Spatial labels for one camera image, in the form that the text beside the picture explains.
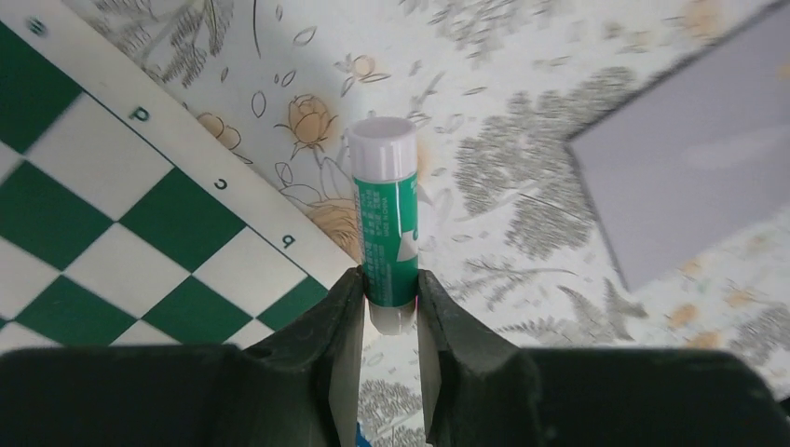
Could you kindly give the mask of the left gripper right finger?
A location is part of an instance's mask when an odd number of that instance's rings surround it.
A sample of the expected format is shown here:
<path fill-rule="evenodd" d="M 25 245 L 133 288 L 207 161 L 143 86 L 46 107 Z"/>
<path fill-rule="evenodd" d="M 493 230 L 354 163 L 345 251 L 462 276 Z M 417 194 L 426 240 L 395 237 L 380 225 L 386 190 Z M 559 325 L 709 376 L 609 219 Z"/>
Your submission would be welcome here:
<path fill-rule="evenodd" d="M 760 376 L 710 349 L 519 347 L 418 276 L 426 440 L 433 446 L 785 446 Z"/>

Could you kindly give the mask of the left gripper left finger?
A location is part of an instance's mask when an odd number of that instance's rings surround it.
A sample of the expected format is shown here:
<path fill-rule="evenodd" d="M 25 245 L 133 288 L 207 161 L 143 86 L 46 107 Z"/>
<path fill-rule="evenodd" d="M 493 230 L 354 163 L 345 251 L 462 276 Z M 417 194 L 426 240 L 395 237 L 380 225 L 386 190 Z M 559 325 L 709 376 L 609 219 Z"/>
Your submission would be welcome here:
<path fill-rule="evenodd" d="M 5 446 L 352 446 L 364 326 L 352 267 L 247 348 L 25 348 L 1 358 Z"/>

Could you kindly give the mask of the green white glue stick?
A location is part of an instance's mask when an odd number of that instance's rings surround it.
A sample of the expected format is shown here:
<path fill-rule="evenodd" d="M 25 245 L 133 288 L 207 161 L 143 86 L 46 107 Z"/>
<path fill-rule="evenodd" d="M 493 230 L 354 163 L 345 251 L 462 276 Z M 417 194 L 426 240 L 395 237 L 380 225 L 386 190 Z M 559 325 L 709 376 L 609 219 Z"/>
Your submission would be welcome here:
<path fill-rule="evenodd" d="M 370 319 L 383 335 L 412 324 L 418 274 L 415 124 L 377 116 L 346 132 Z"/>

